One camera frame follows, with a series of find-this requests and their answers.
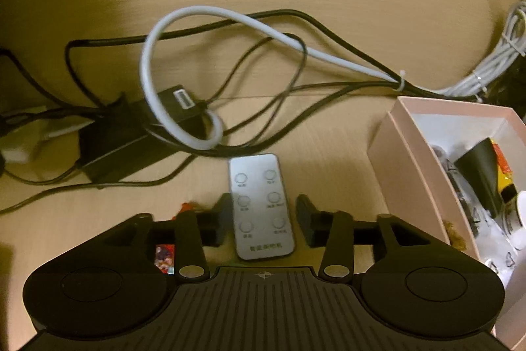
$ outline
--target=remote control button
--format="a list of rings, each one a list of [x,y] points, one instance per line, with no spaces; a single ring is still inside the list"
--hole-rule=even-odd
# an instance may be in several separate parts
[[[272,221],[272,224],[276,229],[281,229],[283,226],[285,226],[285,219],[282,217],[275,217]]]
[[[241,207],[248,207],[248,205],[251,203],[251,199],[248,198],[246,195],[241,195],[237,199],[237,204],[239,204]]]
[[[236,174],[234,180],[236,181],[236,183],[245,183],[247,181],[248,177],[245,173],[239,173],[239,174]]]
[[[267,199],[271,203],[278,203],[281,200],[281,195],[279,195],[277,192],[271,192],[267,195]]]
[[[275,179],[276,173],[275,170],[267,170],[265,171],[265,179],[267,180],[273,180]]]
[[[252,222],[241,222],[239,224],[239,229],[241,229],[241,232],[250,232],[254,229],[254,225]]]

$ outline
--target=wooden table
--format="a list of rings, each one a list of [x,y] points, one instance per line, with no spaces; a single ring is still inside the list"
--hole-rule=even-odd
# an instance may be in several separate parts
[[[411,82],[440,88],[465,76],[492,48],[503,17],[516,1],[0,0],[0,43],[12,49],[46,88],[85,104],[65,72],[62,50],[68,40],[144,33],[164,14],[188,5],[214,5],[244,13],[296,8],[312,14],[394,70],[404,69]],[[186,20],[178,26],[207,21]],[[269,23],[298,33],[314,48],[356,60],[298,20],[275,19]],[[155,57],[157,85],[162,89],[181,83],[199,97],[211,94],[235,60],[259,37],[236,27],[163,42]],[[130,98],[140,96],[139,53],[140,47],[78,49],[72,58],[88,86],[110,101],[122,91]],[[222,106],[221,116],[228,123],[235,123],[263,106],[286,84],[297,60],[297,53],[286,49],[269,46],[262,50],[248,63],[247,70],[251,72],[241,73],[225,94],[237,99]],[[0,70],[0,112],[43,102],[8,62],[1,60]],[[363,79],[311,60],[301,82],[342,78]],[[280,123],[319,97],[314,92],[292,97],[280,115]],[[346,98],[317,113],[270,148],[280,159],[291,203],[304,192],[320,208],[346,210],[358,219],[372,220],[377,213],[387,211],[366,149],[375,127],[392,104],[391,98]],[[242,140],[253,132],[254,128],[247,128],[236,139]],[[43,148],[33,164],[16,171],[27,177],[52,177],[76,160],[76,144],[74,135],[57,139]],[[176,154],[132,178],[160,177],[180,160],[182,154]],[[76,177],[73,183],[84,179]],[[158,188],[65,193],[0,217],[0,326],[5,326],[2,337],[6,349],[18,349],[34,334],[21,292],[25,279],[35,268],[135,213],[150,212],[157,220],[168,219],[184,201],[211,206],[227,189],[226,161],[198,159],[178,178]],[[14,204],[35,191],[7,178],[0,179],[2,206]],[[307,249],[297,228],[295,233],[297,249],[280,263],[316,268],[322,250]],[[359,252],[357,270],[365,270],[371,263],[370,253]],[[206,253],[210,264],[239,262],[232,237],[221,248],[207,249]]]

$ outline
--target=ribbed black surface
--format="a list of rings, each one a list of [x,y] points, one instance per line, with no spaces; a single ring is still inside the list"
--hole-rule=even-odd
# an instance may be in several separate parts
[[[179,288],[147,326],[103,341],[41,334],[27,351],[503,351],[490,334],[429,341],[376,321],[352,288],[308,268],[221,268]]]

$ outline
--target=cardboard box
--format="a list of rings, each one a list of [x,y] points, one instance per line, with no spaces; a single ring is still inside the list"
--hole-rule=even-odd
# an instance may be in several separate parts
[[[368,152],[389,212],[447,243],[443,221],[453,223],[465,253],[480,260],[464,211],[430,145],[442,147],[454,162],[487,137],[502,149],[517,189],[526,190],[526,126],[512,109],[399,97]],[[520,271],[514,271],[496,323],[496,336],[517,350],[526,346],[526,272],[518,281]]]

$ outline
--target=coiled white cable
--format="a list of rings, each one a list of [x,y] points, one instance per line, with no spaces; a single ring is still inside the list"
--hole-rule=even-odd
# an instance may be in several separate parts
[[[159,40],[160,35],[173,22],[192,15],[212,15],[222,18],[231,19],[238,23],[245,24],[253,29],[259,30],[261,33],[270,36],[291,48],[302,51],[301,44],[272,27],[261,23],[251,17],[243,14],[235,13],[224,8],[208,7],[208,6],[193,6],[180,8],[164,16],[149,33],[143,47],[143,53],[140,60],[139,74],[140,82],[143,87],[143,92],[150,109],[155,117],[159,120],[166,130],[175,137],[178,141],[190,146],[193,149],[207,150],[215,147],[223,138],[223,125],[219,117],[211,110],[206,113],[212,121],[212,137],[209,140],[197,139],[194,136],[186,133],[185,130],[177,125],[169,113],[162,105],[159,96],[153,85],[151,62],[154,52],[154,47]],[[508,15],[506,26],[502,32],[502,38],[493,50],[482,62],[456,85],[447,87],[441,90],[430,90],[419,87],[423,90],[432,91],[437,94],[445,96],[473,96],[480,91],[485,91],[486,86],[494,81],[498,76],[503,74],[509,66],[516,60],[519,55],[524,56],[526,49],[526,1],[520,1],[515,4]],[[356,72],[365,73],[374,78],[385,79],[386,81],[395,82],[395,80],[378,70],[371,69],[360,64],[353,63],[349,60],[340,57],[332,56],[327,53],[307,47],[307,53],[314,58],[326,61],[338,66],[342,66]]]

